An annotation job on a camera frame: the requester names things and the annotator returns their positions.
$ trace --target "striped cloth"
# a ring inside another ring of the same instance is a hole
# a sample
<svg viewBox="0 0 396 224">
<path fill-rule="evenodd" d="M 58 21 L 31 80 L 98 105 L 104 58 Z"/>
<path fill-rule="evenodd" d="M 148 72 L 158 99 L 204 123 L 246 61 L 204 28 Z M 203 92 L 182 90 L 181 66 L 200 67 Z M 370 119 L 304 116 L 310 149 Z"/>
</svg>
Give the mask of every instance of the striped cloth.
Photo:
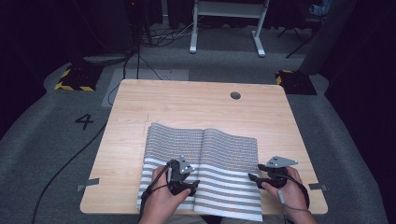
<svg viewBox="0 0 396 224">
<path fill-rule="evenodd" d="M 259 170 L 257 140 L 223 133 L 216 129 L 174 129 L 152 123 L 144 157 L 141 195 L 151 182 L 152 171 L 171 159 L 184 155 L 195 168 L 185 182 L 201 182 L 194 197 L 188 197 L 178 209 L 221 217 L 262 221 L 262 200 L 248 173 Z"/>
</svg>

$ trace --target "hole in table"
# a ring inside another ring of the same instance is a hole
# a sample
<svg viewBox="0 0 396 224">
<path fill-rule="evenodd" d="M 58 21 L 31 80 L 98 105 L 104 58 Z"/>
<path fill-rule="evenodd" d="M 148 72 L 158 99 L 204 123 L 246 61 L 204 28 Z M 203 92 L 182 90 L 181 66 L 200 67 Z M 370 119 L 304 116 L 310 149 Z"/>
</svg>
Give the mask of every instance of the hole in table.
<svg viewBox="0 0 396 224">
<path fill-rule="evenodd" d="M 241 98 L 241 94 L 237 91 L 233 91 L 233 92 L 231 92 L 231 98 L 233 98 L 235 100 L 239 100 Z"/>
</svg>

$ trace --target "table top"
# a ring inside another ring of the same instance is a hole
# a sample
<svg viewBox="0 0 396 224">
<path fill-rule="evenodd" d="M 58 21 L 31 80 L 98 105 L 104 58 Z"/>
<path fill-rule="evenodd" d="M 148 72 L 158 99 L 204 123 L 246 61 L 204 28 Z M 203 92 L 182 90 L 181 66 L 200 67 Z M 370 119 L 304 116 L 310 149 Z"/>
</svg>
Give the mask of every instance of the table top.
<svg viewBox="0 0 396 224">
<path fill-rule="evenodd" d="M 240 94 L 233 99 L 232 92 Z M 136 208 L 148 128 L 152 122 L 180 129 L 215 128 L 254 137 L 259 163 L 280 156 L 294 165 L 308 189 L 313 214 L 328 207 L 283 89 L 277 85 L 123 80 L 111 110 L 80 209 L 87 214 L 138 214 Z M 262 190 L 262 213 L 279 214 L 280 204 Z M 193 214 L 191 210 L 177 210 Z"/>
</svg>

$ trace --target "fingers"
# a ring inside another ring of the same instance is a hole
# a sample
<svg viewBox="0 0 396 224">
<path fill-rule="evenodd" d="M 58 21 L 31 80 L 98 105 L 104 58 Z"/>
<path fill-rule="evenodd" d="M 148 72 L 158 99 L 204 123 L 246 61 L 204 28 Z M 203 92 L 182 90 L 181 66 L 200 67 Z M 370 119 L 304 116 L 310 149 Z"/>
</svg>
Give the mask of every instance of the fingers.
<svg viewBox="0 0 396 224">
<path fill-rule="evenodd" d="M 189 196 L 190 193 L 191 193 L 191 189 L 185 189 L 181 191 L 178 195 L 175 196 L 177 202 L 178 203 L 184 202 L 184 200 L 186 200 L 186 198 Z"/>
<path fill-rule="evenodd" d="M 288 169 L 288 175 L 290 175 L 291 177 L 293 177 L 295 180 L 297 180 L 300 184 L 303 184 L 303 180 L 300 178 L 300 174 L 298 173 L 298 171 L 292 167 L 286 167 L 286 169 Z"/>
<path fill-rule="evenodd" d="M 155 178 L 157 178 L 157 175 L 160 174 L 160 172 L 161 172 L 161 170 L 163 169 L 163 167 L 165 167 L 165 166 L 159 166 L 159 167 L 157 167 L 155 170 L 152 171 L 151 181 L 154 181 Z M 162 186 L 162 185 L 164 185 L 164 184 L 167 184 L 167 182 L 166 182 L 166 172 L 167 172 L 167 170 L 166 170 L 165 172 L 163 172 L 163 174 L 162 174 L 161 177 L 158 179 L 158 181 L 157 181 L 157 183 L 155 184 L 155 186 Z"/>
<path fill-rule="evenodd" d="M 262 182 L 262 187 L 267 190 L 272 195 L 277 195 L 277 189 L 272 187 L 270 184 L 266 182 Z"/>
</svg>

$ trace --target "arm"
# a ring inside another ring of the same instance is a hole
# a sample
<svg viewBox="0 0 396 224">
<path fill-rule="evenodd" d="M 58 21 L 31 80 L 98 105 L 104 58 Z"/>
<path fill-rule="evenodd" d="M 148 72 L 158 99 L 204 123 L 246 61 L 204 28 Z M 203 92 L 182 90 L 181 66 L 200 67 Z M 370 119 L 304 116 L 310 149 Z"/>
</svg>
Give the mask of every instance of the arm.
<svg viewBox="0 0 396 224">
<path fill-rule="evenodd" d="M 154 180 L 163 166 L 158 167 L 152 172 L 151 181 Z M 185 189 L 178 195 L 174 196 L 168 189 L 166 175 L 162 175 L 157 184 L 153 186 L 154 190 L 146 201 L 144 214 L 139 224 L 163 224 L 171 217 L 177 207 L 189 196 L 191 190 Z"/>
<path fill-rule="evenodd" d="M 303 184 L 297 170 L 291 167 L 287 167 L 288 174 Z M 266 189 L 270 194 L 279 200 L 277 195 L 277 189 L 272 187 L 270 184 L 263 182 L 262 187 Z M 295 224 L 316 224 L 315 218 L 308 211 L 305 204 L 305 198 L 303 193 L 300 191 L 298 186 L 292 181 L 288 180 L 287 184 L 281 189 L 283 198 L 285 199 L 285 212 L 292 219 Z"/>
</svg>

